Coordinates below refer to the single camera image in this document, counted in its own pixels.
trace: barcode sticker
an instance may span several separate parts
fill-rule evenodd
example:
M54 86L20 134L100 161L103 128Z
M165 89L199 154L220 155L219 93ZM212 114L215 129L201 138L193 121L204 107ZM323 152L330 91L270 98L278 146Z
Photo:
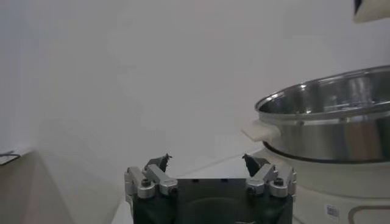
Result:
M332 219L335 223L339 223L340 211L334 205L325 205L325 214L328 218Z

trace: hex bolt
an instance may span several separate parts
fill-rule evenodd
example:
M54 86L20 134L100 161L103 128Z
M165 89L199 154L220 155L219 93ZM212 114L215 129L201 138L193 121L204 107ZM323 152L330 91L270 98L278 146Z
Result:
M148 180L148 179L143 179L141 181L141 186L142 187L149 187L150 185L152 185L152 182L150 180Z
M281 179L280 177L278 177L278 178L276 178L275 180L274 180L274 184L275 184L275 186L282 186L282 185L284 185L284 181L283 181L283 179Z

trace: white wall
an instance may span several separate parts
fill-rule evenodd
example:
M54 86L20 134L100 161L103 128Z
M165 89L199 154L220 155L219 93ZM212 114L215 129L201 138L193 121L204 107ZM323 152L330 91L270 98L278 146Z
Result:
M6 138L38 151L75 224L107 223L129 165L169 152L181 175L252 149L238 129L259 98L390 63L389 21L356 25L346 0L4 5L19 30Z

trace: pot handle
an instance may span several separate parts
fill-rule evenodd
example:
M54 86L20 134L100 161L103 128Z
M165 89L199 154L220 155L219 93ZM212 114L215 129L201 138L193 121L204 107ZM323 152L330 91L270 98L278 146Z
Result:
M253 142L272 142L280 137L280 130L278 127L264 123L260 120L253 121L251 124L242 128L241 131Z

